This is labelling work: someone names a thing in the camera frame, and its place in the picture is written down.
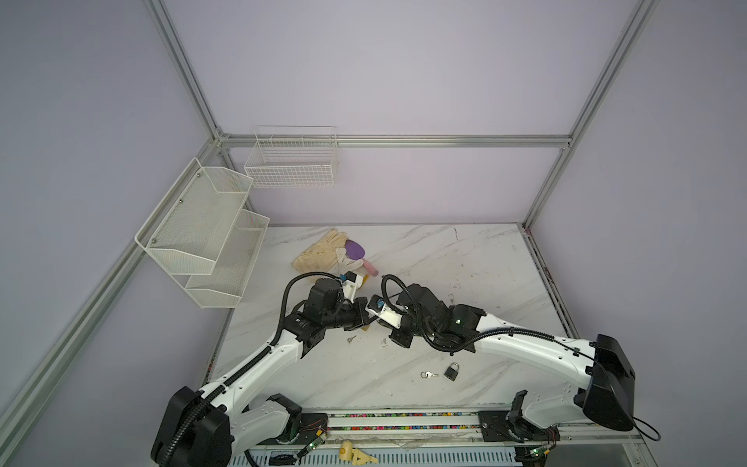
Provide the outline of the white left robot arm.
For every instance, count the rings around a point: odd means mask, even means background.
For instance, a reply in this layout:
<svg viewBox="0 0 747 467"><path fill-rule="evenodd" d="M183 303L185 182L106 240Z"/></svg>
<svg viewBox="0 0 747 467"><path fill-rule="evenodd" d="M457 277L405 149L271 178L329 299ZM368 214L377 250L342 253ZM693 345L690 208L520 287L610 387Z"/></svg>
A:
<svg viewBox="0 0 747 467"><path fill-rule="evenodd" d="M293 286L286 285L275 332L264 346L225 375L199 389L184 386L168 401L151 449L159 466L226 466L268 439L294 440L302 408L276 394L257 408L251 402L286 368L299 362L327 330L352 331L367 326L367 300L358 296L365 279L346 272L311 272L307 299L290 305Z"/></svg>

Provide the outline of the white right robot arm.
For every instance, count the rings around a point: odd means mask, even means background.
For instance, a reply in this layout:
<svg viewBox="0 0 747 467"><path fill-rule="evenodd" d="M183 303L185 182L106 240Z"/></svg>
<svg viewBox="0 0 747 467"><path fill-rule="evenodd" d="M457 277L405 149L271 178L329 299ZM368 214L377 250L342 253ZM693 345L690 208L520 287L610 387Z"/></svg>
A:
<svg viewBox="0 0 747 467"><path fill-rule="evenodd" d="M634 414L636 373L613 337L600 334L589 341L515 325L479 307L448 305L430 289L404 284L393 274L383 276L367 310L402 348L421 338L451 356L497 355L558 377L561 383L550 389L516 393L506 420L519 443L535 431L576 420L661 441L661 432Z"/></svg>

